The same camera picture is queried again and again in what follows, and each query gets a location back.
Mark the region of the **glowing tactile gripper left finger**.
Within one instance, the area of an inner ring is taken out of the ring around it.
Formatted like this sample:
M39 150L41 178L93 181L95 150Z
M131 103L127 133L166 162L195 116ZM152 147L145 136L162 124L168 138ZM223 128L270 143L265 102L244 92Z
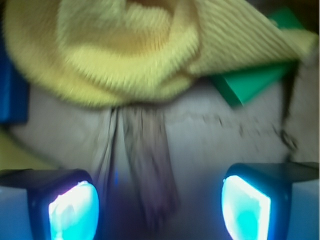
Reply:
M0 172L2 240L92 240L99 196L82 169Z

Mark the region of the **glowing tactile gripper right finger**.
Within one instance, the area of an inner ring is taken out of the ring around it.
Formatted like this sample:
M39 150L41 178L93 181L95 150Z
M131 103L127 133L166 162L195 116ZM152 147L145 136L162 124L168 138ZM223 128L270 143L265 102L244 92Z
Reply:
M318 240L319 164L236 163L223 179L221 209L233 240Z

